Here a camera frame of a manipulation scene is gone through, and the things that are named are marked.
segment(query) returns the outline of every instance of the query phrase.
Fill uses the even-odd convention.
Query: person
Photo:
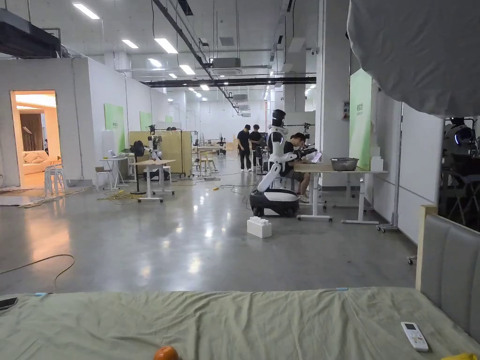
[[[240,169],[242,172],[245,171],[244,162],[247,162],[247,171],[252,170],[252,162],[250,161],[250,125],[247,124],[242,131],[237,135],[238,149],[240,152]]]
[[[253,157],[253,166],[257,166],[257,156],[255,155],[255,148],[258,144],[262,142],[262,135],[258,132],[260,126],[255,124],[253,126],[253,131],[250,133],[250,142],[252,143],[252,157]]]
[[[293,134],[290,137],[290,140],[285,141],[283,153],[286,154],[293,152],[294,147],[304,146],[305,141],[305,135],[301,132]],[[297,189],[297,194],[299,194],[299,200],[302,203],[308,203],[310,200],[305,193],[307,191],[308,184],[310,183],[310,173],[293,171],[294,162],[303,162],[303,160],[291,160],[285,163],[285,168],[280,172],[280,176],[298,181],[299,187]]]

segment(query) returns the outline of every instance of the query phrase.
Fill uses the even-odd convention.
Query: doorway
[[[11,98],[20,186],[43,189],[46,167],[61,164],[56,93],[12,91]]]

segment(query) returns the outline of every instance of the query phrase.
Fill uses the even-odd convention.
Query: fan
[[[144,143],[142,143],[140,140],[137,140],[133,143],[133,145],[130,147],[130,151],[135,155],[135,163],[137,163],[137,157],[138,156],[143,156],[145,154],[145,147]],[[130,194],[135,194],[135,195],[143,195],[146,194],[146,191],[141,192],[138,184],[138,165],[135,165],[135,180],[137,181],[137,191],[132,191]]]

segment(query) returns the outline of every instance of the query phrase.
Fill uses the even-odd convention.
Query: seated person
[[[290,137],[290,140],[285,141],[285,145],[283,147],[283,153],[292,153],[294,147],[300,147],[305,145],[305,135],[301,132],[293,134]],[[290,178],[299,182],[299,187],[297,189],[297,194],[299,195],[299,200],[302,203],[308,203],[310,200],[305,193],[307,191],[308,184],[310,183],[310,173],[309,172],[295,172],[293,171],[293,163],[294,162],[301,162],[303,160],[291,160],[285,163],[285,168],[280,172],[280,176]]]

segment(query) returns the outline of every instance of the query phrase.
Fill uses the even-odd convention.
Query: polished gray floor
[[[104,195],[90,189],[30,209],[0,207],[0,272],[70,253],[76,263],[58,279],[57,292],[414,286],[406,256],[415,246],[401,233],[340,223],[356,210],[328,209],[333,223],[272,216],[272,237],[247,234],[248,185],[257,176],[239,174],[234,158],[222,159],[220,181],[175,182],[175,195],[162,204],[98,201]],[[244,186],[214,191],[219,184]],[[0,294],[52,291],[70,261],[0,275]]]

